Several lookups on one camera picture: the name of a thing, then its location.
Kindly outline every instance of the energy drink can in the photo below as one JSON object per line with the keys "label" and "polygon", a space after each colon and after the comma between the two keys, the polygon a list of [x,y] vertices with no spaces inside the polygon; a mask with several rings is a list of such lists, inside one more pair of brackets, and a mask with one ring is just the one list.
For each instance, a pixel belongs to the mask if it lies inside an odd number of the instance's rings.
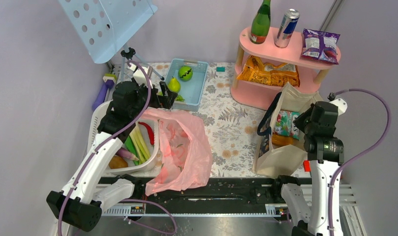
{"label": "energy drink can", "polygon": [[286,11],[283,21],[281,22],[280,29],[278,30],[277,38],[274,40],[274,44],[277,47],[287,47],[299,17],[300,13],[295,9],[289,9]]}

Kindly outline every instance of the red chili pepper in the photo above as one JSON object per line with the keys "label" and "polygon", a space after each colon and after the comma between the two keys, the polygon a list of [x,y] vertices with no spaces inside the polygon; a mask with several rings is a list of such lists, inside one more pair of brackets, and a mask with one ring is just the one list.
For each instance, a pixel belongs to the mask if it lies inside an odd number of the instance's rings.
{"label": "red chili pepper", "polygon": [[143,125],[147,129],[148,138],[150,139],[150,144],[154,145],[154,131],[153,131],[153,129],[147,123],[138,122],[138,124]]}

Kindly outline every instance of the blue basket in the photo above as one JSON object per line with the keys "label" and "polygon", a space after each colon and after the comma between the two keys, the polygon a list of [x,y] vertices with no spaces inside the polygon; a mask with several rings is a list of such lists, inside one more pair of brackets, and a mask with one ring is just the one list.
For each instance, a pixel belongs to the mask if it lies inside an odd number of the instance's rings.
{"label": "blue basket", "polygon": [[[193,76],[189,81],[182,81],[179,78],[179,69],[184,65],[190,66],[193,70]],[[184,59],[173,59],[171,61],[165,82],[168,84],[173,77],[176,78],[182,86],[179,94],[185,99],[184,102],[175,101],[173,108],[193,112],[199,110],[208,67],[209,64],[203,61],[190,61]]]}
{"label": "blue basket", "polygon": [[110,60],[157,11],[151,0],[58,0],[94,63]]}

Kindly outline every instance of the bottle label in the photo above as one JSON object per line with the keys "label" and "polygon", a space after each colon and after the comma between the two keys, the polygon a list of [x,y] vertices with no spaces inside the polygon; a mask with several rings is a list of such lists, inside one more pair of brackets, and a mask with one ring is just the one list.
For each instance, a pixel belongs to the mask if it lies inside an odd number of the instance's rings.
{"label": "bottle label", "polygon": [[263,43],[266,38],[266,36],[257,36],[251,33],[251,42],[253,43]]}

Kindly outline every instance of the brown potato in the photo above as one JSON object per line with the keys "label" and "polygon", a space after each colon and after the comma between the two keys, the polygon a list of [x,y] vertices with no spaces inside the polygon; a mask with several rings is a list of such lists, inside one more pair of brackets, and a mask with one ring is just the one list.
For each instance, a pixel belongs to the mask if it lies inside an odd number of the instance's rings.
{"label": "brown potato", "polygon": [[110,169],[120,169],[128,167],[128,163],[120,156],[113,156],[109,162]]}

